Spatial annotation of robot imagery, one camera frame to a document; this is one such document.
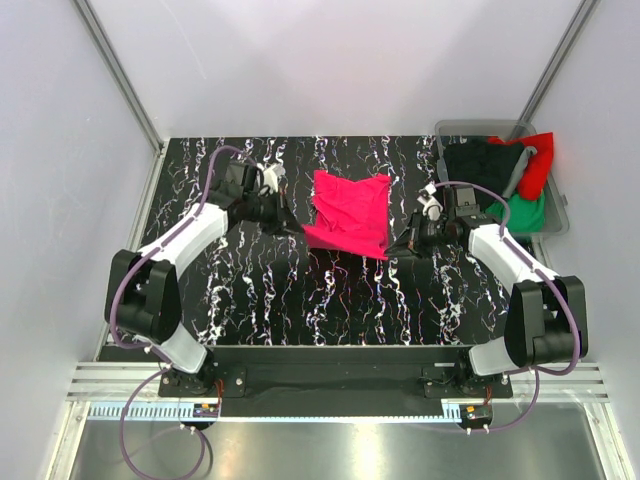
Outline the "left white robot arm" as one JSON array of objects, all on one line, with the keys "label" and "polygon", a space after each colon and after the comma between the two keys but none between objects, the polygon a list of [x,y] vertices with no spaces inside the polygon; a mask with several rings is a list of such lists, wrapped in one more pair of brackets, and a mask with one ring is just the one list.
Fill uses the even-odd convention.
[{"label": "left white robot arm", "polygon": [[111,262],[105,321],[122,349],[143,349],[168,367],[165,381],[196,396],[219,386],[212,353],[187,330],[179,280],[212,243],[243,223],[265,235],[301,232],[285,196],[280,164],[230,161],[207,173],[202,198],[164,235]]}]

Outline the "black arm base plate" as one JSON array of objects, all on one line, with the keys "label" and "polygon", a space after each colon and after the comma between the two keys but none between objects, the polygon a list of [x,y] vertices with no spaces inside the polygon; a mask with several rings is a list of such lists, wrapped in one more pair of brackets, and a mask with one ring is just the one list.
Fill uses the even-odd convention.
[{"label": "black arm base plate", "polygon": [[429,399],[477,398],[491,393],[494,399],[510,399],[510,381],[498,377],[489,387],[463,386],[454,379],[451,364],[219,364],[203,374],[172,371],[162,376],[162,397],[214,395],[222,383],[227,398],[247,398],[260,392],[376,391],[408,393]]}]

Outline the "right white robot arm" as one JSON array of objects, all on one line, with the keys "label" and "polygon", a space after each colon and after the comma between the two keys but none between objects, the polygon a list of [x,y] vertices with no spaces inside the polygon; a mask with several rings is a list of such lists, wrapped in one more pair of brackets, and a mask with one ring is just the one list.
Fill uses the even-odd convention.
[{"label": "right white robot arm", "polygon": [[389,258],[424,258],[436,246],[457,244],[508,290],[503,335],[461,353],[446,381],[470,397],[527,370],[568,375],[588,352],[583,282],[544,266],[514,239],[506,218],[483,212],[476,196],[484,190],[464,181],[429,183],[419,209],[385,251]]}]

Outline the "pink t shirt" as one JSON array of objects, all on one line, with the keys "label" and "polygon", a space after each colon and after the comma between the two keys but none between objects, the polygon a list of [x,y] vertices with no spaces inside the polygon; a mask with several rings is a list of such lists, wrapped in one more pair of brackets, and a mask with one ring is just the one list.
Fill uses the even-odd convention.
[{"label": "pink t shirt", "polygon": [[352,181],[315,171],[315,222],[303,227],[307,245],[385,260],[390,187],[391,178],[387,175]]}]

